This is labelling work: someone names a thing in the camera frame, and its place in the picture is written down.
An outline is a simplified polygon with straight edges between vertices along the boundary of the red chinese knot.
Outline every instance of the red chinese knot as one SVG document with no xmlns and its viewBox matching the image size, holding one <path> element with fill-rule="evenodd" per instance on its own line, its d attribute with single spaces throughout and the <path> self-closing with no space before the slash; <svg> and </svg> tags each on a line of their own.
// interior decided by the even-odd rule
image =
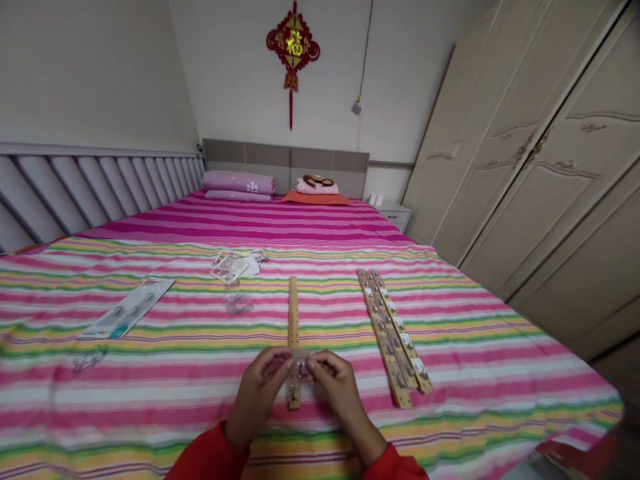
<svg viewBox="0 0 640 480">
<path fill-rule="evenodd" d="M 298 4 L 293 2 L 293 11 L 278 24 L 278 28 L 267 35 L 267 48 L 278 54 L 287 68 L 284 88 L 289 89 L 289 128 L 293 129 L 293 91 L 298 91 L 298 70 L 310 61 L 320 57 L 320 46 L 313 40 L 309 27 L 297 12 Z"/>
</svg>

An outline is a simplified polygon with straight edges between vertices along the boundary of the bed railing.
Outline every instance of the bed railing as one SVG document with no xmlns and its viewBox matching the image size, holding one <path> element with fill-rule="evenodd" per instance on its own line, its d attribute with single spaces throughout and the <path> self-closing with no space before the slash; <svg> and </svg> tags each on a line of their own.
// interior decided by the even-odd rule
<svg viewBox="0 0 640 480">
<path fill-rule="evenodd" d="M 0 143 L 0 250 L 46 243 L 200 189 L 199 152 Z"/>
</svg>

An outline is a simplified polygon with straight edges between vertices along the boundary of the multicolored striped blanket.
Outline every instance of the multicolored striped blanket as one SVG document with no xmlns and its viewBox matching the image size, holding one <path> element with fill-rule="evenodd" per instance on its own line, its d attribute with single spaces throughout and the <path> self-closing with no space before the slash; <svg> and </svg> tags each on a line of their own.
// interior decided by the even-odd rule
<svg viewBox="0 0 640 480">
<path fill-rule="evenodd" d="M 500 478 L 545 439 L 587 449 L 621 418 L 596 372 L 430 247 L 265 252 L 235 289 L 210 276 L 212 245 L 72 237 L 1 258 L 0 479 L 165 475 L 256 354 L 286 344 L 291 275 L 301 346 L 352 362 L 372 421 L 432 479 Z M 393 405 L 356 268 L 380 272 L 427 366 L 435 390 L 413 409 Z M 78 340 L 146 276 L 175 283 L 124 338 Z M 231 317 L 230 292 L 253 310 Z M 246 478 L 357 475 L 322 392 L 301 396 L 289 412 L 280 392 Z"/>
<path fill-rule="evenodd" d="M 412 245 L 378 210 L 353 205 L 306 205 L 205 198 L 194 192 L 163 207 L 77 234 L 84 238 L 162 243 L 203 242 L 256 245 Z"/>
</svg>

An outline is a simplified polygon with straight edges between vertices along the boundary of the white wall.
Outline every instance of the white wall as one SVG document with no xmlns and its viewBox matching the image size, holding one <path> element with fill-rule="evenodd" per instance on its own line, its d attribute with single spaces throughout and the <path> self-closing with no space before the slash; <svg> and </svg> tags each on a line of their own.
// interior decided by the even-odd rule
<svg viewBox="0 0 640 480">
<path fill-rule="evenodd" d="M 166 0 L 0 0 L 0 141 L 192 151 Z"/>
<path fill-rule="evenodd" d="M 368 151 L 371 160 L 413 163 L 456 38 L 495 1 L 376 0 L 356 117 L 351 104 L 369 0 L 299 0 L 321 54 L 298 74 L 293 131 L 285 68 L 265 44 L 292 0 L 170 5 L 200 136 Z M 366 192 L 399 198 L 410 171 L 371 169 Z"/>
</svg>

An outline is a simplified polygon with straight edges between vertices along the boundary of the white wardrobe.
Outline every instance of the white wardrobe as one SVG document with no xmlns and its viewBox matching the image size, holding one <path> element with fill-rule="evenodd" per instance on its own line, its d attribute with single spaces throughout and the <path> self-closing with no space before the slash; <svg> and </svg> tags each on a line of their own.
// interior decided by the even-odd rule
<svg viewBox="0 0 640 480">
<path fill-rule="evenodd" d="M 611 376 L 640 336 L 639 157 L 640 2 L 503 0 L 454 50 L 407 232 Z"/>
</svg>

